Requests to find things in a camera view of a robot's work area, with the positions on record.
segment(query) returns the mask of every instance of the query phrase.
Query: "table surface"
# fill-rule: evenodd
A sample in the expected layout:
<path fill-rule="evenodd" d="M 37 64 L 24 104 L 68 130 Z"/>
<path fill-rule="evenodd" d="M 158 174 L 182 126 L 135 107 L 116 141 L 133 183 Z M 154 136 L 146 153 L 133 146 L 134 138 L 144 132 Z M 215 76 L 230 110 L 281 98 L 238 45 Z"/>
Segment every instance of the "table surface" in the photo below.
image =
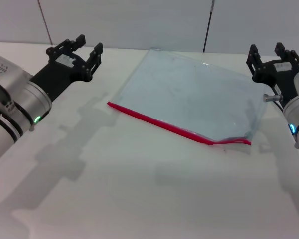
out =
<path fill-rule="evenodd" d="M 35 74 L 47 47 L 0 43 L 0 55 Z M 0 239 L 299 239 L 299 150 L 281 112 L 268 103 L 249 147 L 115 111 L 107 101 L 146 52 L 105 49 L 93 81 L 0 159 Z M 181 54 L 250 76 L 246 55 Z"/>

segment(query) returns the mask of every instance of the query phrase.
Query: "plastic bag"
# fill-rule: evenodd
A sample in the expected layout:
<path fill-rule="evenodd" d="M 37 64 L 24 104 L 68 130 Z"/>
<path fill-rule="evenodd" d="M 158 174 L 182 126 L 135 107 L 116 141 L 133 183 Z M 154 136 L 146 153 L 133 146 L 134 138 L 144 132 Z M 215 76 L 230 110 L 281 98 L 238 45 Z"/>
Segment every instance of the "plastic bag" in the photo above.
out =
<path fill-rule="evenodd" d="M 264 92 L 250 77 L 150 50 L 108 105 L 201 143 L 250 145 Z"/>

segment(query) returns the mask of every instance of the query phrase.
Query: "white wall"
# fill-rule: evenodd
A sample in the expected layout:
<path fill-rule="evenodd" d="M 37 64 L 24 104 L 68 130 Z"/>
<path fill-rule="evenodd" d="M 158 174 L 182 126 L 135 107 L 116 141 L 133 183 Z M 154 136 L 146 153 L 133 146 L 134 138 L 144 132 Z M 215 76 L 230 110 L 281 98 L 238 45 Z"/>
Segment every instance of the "white wall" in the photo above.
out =
<path fill-rule="evenodd" d="M 41 0 L 52 42 L 202 51 L 212 0 Z"/>
<path fill-rule="evenodd" d="M 299 0 L 216 0 L 206 52 L 275 55 L 277 42 L 299 55 Z"/>
<path fill-rule="evenodd" d="M 0 0 L 0 41 L 49 43 L 37 0 Z"/>

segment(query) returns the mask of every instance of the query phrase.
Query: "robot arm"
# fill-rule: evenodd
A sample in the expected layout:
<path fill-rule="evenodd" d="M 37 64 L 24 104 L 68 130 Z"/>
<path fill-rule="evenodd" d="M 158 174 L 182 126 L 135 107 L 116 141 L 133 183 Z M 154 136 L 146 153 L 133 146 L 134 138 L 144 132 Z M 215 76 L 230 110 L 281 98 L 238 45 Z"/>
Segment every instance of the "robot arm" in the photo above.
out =
<path fill-rule="evenodd" d="M 278 101 L 281 104 L 281 110 L 296 141 L 295 147 L 299 148 L 299 56 L 293 50 L 285 50 L 281 43 L 277 43 L 275 53 L 280 60 L 262 63 L 258 49 L 251 45 L 246 63 L 254 82 L 272 88 L 275 95 L 264 95 L 264 101 Z"/>
<path fill-rule="evenodd" d="M 46 50 L 48 64 L 35 76 L 0 57 L 0 157 L 51 110 L 52 102 L 75 81 L 89 82 L 101 64 L 99 43 L 87 61 L 74 54 L 85 36 Z"/>

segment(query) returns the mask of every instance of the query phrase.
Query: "green indicator light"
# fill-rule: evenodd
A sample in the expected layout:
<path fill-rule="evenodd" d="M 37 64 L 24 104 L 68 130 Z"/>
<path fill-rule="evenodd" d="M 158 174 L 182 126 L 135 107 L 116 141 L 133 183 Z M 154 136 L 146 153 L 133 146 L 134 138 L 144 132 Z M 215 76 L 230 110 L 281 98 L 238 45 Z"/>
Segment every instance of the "green indicator light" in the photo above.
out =
<path fill-rule="evenodd" d="M 40 119 L 41 119 L 41 116 L 38 116 L 37 118 L 35 118 L 34 123 L 38 123 Z"/>

